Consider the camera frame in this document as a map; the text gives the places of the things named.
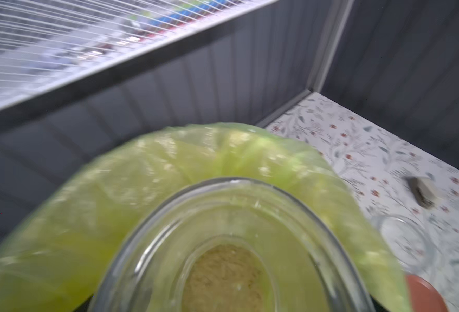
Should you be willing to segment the grey bin with green bag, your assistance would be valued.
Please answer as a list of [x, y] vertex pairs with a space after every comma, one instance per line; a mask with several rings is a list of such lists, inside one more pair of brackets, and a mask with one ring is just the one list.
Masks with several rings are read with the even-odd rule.
[[307, 205], [345, 249], [374, 309], [411, 311], [396, 257], [321, 154], [238, 123], [170, 127], [86, 165], [1, 243], [0, 311], [90, 306], [143, 219], [178, 192], [219, 178], [255, 179]]

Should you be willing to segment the oatmeal jar with terracotta lid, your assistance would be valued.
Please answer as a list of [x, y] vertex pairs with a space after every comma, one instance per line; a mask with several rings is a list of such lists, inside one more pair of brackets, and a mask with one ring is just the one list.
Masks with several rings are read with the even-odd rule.
[[415, 221], [402, 215], [372, 217], [372, 225], [409, 274], [421, 274], [433, 264], [436, 247], [430, 236]]

